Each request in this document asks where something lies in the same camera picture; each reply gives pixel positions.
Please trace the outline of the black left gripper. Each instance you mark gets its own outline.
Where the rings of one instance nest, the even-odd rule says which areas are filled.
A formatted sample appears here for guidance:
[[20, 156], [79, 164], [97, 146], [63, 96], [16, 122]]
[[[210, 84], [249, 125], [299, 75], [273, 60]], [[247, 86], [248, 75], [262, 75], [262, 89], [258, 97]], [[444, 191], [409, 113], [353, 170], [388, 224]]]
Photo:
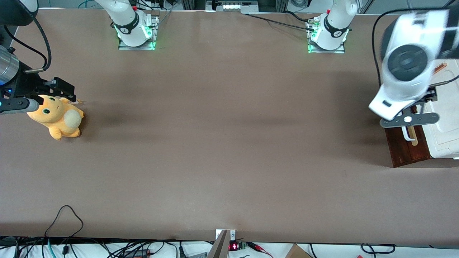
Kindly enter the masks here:
[[429, 101], [435, 102], [437, 101], [437, 91], [436, 91], [436, 86], [429, 87], [428, 90], [426, 91], [425, 95], [421, 97], [418, 101], [416, 101], [412, 106], [417, 106], [417, 105], [424, 105], [428, 103]]

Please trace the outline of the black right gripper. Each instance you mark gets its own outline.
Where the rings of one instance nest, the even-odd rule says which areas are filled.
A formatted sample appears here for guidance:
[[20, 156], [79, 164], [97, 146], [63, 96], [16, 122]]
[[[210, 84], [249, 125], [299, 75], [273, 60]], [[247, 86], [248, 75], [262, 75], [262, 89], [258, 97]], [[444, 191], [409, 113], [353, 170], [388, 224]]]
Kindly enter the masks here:
[[30, 97], [32, 95], [51, 95], [77, 102], [75, 87], [59, 77], [43, 80], [37, 73], [27, 74], [24, 63], [1, 63], [1, 98]]

